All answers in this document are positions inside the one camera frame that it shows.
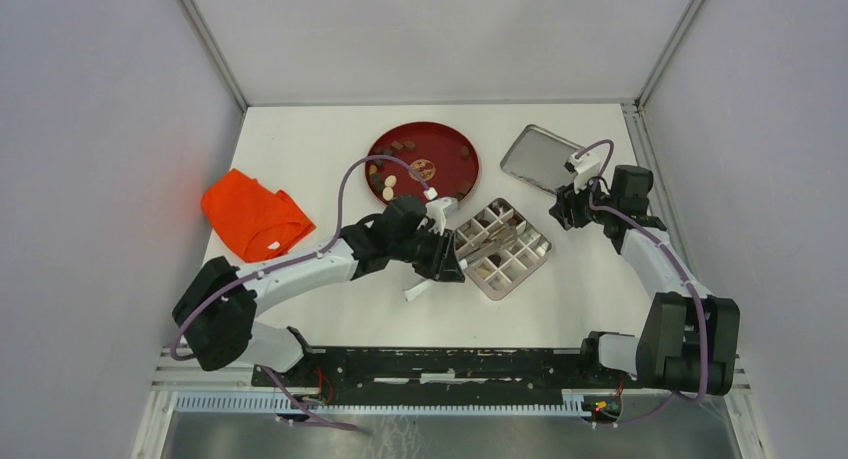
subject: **white table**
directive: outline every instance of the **white table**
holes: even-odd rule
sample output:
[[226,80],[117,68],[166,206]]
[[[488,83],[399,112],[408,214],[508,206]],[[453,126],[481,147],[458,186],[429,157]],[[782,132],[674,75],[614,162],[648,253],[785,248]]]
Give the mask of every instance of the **white table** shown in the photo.
[[[563,231],[548,216],[553,197],[499,167],[509,146],[532,123],[578,144],[612,139],[616,149],[609,180],[612,166],[635,164],[618,105],[251,108],[232,167],[271,191],[285,190],[312,219],[317,230],[296,251],[332,234],[338,185],[349,165],[381,134],[413,121],[451,126],[465,134],[479,154],[478,186],[449,226],[504,197],[551,240],[548,262],[500,302],[490,301],[466,281],[436,285],[408,303],[402,289],[417,276],[406,264],[390,264],[385,271],[289,300],[262,315],[262,322],[297,327],[311,344],[351,346],[577,347],[591,330],[641,332],[650,300],[601,227]],[[332,154],[322,153],[330,148]],[[306,149],[316,157],[304,156]],[[381,210],[362,176],[352,175],[344,223]],[[206,259],[219,255],[241,262],[213,232]]]

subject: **gray wall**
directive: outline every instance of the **gray wall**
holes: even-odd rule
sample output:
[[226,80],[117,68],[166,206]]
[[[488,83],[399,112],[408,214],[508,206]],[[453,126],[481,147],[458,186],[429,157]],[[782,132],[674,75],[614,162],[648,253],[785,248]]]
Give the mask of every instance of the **gray wall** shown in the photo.
[[0,0],[0,457],[128,453],[239,121],[175,0]]
[[689,0],[196,0],[248,102],[633,98]]
[[708,0],[647,107],[779,457],[845,457],[848,0]]

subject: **purple cable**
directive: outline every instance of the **purple cable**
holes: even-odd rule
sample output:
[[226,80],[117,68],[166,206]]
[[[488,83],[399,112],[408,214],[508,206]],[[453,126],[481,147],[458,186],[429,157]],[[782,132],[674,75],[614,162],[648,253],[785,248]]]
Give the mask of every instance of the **purple cable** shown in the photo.
[[[579,159],[581,156],[583,156],[583,154],[586,154],[587,152],[591,151],[592,149],[594,149],[594,148],[596,148],[596,147],[598,147],[602,144],[608,144],[609,147],[610,147],[610,150],[609,150],[609,153],[607,154],[606,160],[604,160],[604,163],[601,166],[600,171],[598,172],[598,176],[603,176],[604,171],[606,170],[607,166],[609,165],[610,160],[612,159],[612,151],[613,151],[613,148],[615,146],[613,145],[611,140],[603,139],[601,141],[598,141],[598,142],[596,142],[596,143],[594,143],[590,146],[587,146],[586,148],[584,148],[583,150],[578,152],[577,155],[575,156],[576,159]],[[598,182],[599,181],[596,181],[591,187],[593,189],[598,187]],[[700,374],[700,377],[698,379],[698,394],[694,398],[692,398],[692,397],[686,396],[686,395],[684,395],[680,392],[675,392],[673,394],[670,394],[663,401],[663,403],[659,405],[659,407],[657,407],[653,411],[645,414],[644,416],[639,416],[639,417],[635,417],[633,419],[620,421],[620,422],[617,422],[616,424],[618,424],[618,425],[635,424],[635,423],[641,422],[645,419],[654,417],[655,415],[657,415],[661,411],[663,411],[666,407],[668,407],[668,405],[671,403],[671,400],[675,396],[681,397],[683,399],[686,399],[688,401],[692,401],[692,402],[695,402],[695,403],[700,403],[701,401],[704,400],[704,397],[706,397],[706,395],[707,395],[707,379],[708,379],[707,368],[709,367],[709,361],[708,361],[709,351],[708,351],[708,348],[707,348],[707,321],[706,321],[706,315],[704,314],[704,305],[701,303],[701,297],[698,295],[698,291],[695,289],[695,286],[692,285],[692,282],[689,278],[689,275],[686,273],[685,268],[683,267],[682,264],[680,264],[680,261],[677,259],[677,257],[671,251],[671,249],[669,249],[665,244],[663,244],[662,241],[657,236],[655,236],[650,231],[648,231],[647,229],[642,227],[639,223],[637,223],[633,219],[631,219],[631,218],[627,217],[626,215],[622,214],[621,212],[617,211],[616,209],[613,209],[613,208],[607,207],[607,206],[597,206],[597,205],[595,205],[594,197],[592,196],[592,194],[589,195],[589,209],[592,209],[593,211],[603,211],[603,212],[609,212],[610,214],[613,214],[614,216],[616,216],[619,219],[623,220],[624,222],[628,223],[631,227],[633,227],[634,229],[639,231],[642,235],[647,237],[651,242],[653,242],[657,247],[659,247],[659,249],[663,252],[663,254],[666,256],[666,258],[671,263],[671,266],[677,272],[677,275],[680,278],[680,280],[683,281],[683,284],[685,285],[686,290],[689,291],[689,294],[692,296],[692,300],[695,302],[695,313],[698,317],[698,338],[699,338],[699,342],[700,342],[700,344],[698,344],[698,346],[699,346],[699,356],[700,356],[699,359],[700,359],[700,368],[701,368],[701,371],[700,371],[701,374]]]
[[[356,162],[354,162],[348,168],[348,170],[345,172],[344,176],[342,177],[342,182],[341,182],[341,185],[339,186],[338,215],[337,215],[337,218],[336,218],[336,231],[333,233],[333,237],[330,239],[330,241],[325,246],[318,249],[318,252],[313,252],[311,254],[305,254],[303,256],[299,256],[299,257],[289,259],[287,261],[282,261],[282,262],[279,262],[277,264],[272,264],[272,265],[266,267],[265,269],[261,269],[259,271],[254,271],[254,272],[252,272],[252,273],[250,273],[250,274],[248,274],[244,277],[240,277],[240,278],[236,279],[235,281],[227,284],[226,286],[224,286],[221,289],[218,289],[217,291],[212,293],[203,302],[201,302],[200,305],[197,306],[197,308],[195,308],[193,311],[191,311],[191,314],[189,314],[188,317],[185,318],[183,323],[180,324],[179,330],[177,331],[177,338],[171,344],[171,350],[169,351],[171,359],[173,359],[175,361],[187,361],[189,359],[194,359],[194,354],[187,354],[185,356],[179,355],[179,353],[177,352],[177,347],[179,347],[179,345],[180,345],[180,338],[183,335],[185,335],[186,331],[191,326],[191,324],[194,322],[194,320],[197,319],[197,317],[204,310],[206,310],[206,308],[209,307],[213,302],[215,302],[216,300],[223,297],[224,294],[226,294],[229,291],[231,291],[232,289],[244,284],[245,282],[252,281],[253,279],[256,279],[257,277],[259,277],[260,272],[263,273],[263,274],[268,274],[268,273],[280,270],[284,267],[293,266],[295,264],[299,264],[301,262],[308,261],[310,259],[315,258],[318,254],[324,254],[325,252],[332,249],[332,247],[334,245],[336,245],[336,242],[338,242],[339,237],[341,236],[341,233],[342,233],[342,207],[343,207],[343,204],[344,204],[344,189],[345,189],[345,185],[347,184],[347,180],[350,177],[351,173],[353,173],[353,171],[356,170],[357,166],[359,166],[360,164],[362,164],[364,162],[374,161],[374,160],[377,160],[377,159],[382,159],[384,161],[396,162],[396,163],[400,164],[401,166],[405,167],[409,171],[409,173],[412,174],[415,177],[415,179],[418,182],[421,183],[421,187],[423,187],[425,191],[430,188],[430,186],[427,184],[427,181],[425,181],[424,178],[421,177],[421,174],[419,174],[418,171],[409,167],[409,164],[401,161],[400,159],[398,159],[396,157],[385,156],[385,155],[382,155],[382,154],[376,154],[376,155],[373,155],[373,156],[363,157],[362,159],[357,160]],[[305,407],[302,407],[302,405],[299,402],[294,400],[294,398],[286,390],[286,388],[283,387],[282,382],[280,382],[278,380],[276,375],[272,375],[271,372],[269,372],[269,371],[273,371],[271,368],[266,367],[266,366],[262,366],[262,367],[264,369],[266,369],[266,371],[265,371],[266,373],[268,373],[269,375],[272,376],[272,380],[274,380],[274,383],[283,391],[283,394],[285,394],[286,397],[289,398],[289,400],[292,402],[292,404],[294,404],[298,409],[303,411],[303,413],[306,414],[307,416],[312,417],[313,419],[316,419],[316,420],[319,421],[319,424],[315,424],[315,423],[300,423],[300,424],[304,424],[304,425],[308,424],[310,426],[311,425],[315,425],[315,426],[322,425],[322,426],[325,426],[325,427],[336,427],[337,429],[353,430],[353,429],[349,429],[347,427],[347,426],[350,426],[350,427],[356,429],[356,426],[353,426],[352,424],[333,423],[333,422],[327,421],[323,418],[320,418],[320,416],[318,416],[317,414],[309,412]],[[334,424],[344,424],[345,427],[337,427]]]

